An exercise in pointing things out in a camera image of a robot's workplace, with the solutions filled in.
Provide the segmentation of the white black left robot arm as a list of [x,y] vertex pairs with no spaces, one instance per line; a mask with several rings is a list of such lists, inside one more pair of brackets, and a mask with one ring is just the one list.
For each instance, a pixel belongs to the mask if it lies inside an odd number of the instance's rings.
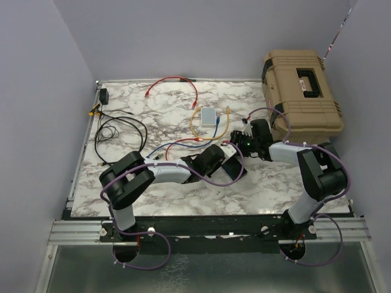
[[211,145],[194,157],[167,162],[144,158],[138,151],[130,152],[99,176],[116,222],[114,234],[122,241],[134,236],[133,203],[150,185],[199,182],[203,176],[210,178],[231,156],[226,146],[219,145]]

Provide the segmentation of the black network switch box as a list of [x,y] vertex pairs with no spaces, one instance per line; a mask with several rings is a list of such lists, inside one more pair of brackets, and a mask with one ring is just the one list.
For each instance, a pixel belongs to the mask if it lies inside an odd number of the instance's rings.
[[236,157],[231,157],[230,159],[227,159],[222,165],[222,169],[228,174],[228,176],[234,181],[241,169],[242,169],[242,163],[236,158]]

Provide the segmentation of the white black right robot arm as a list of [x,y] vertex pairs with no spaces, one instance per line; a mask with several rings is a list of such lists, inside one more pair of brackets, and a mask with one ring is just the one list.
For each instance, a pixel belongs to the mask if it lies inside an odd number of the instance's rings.
[[329,143],[308,145],[274,140],[265,119],[247,124],[248,132],[232,131],[230,142],[244,157],[256,154],[263,161],[284,162],[300,169],[304,191],[286,212],[280,224],[282,234],[294,239],[302,233],[303,223],[319,211],[325,202],[348,190],[350,179],[334,146]]

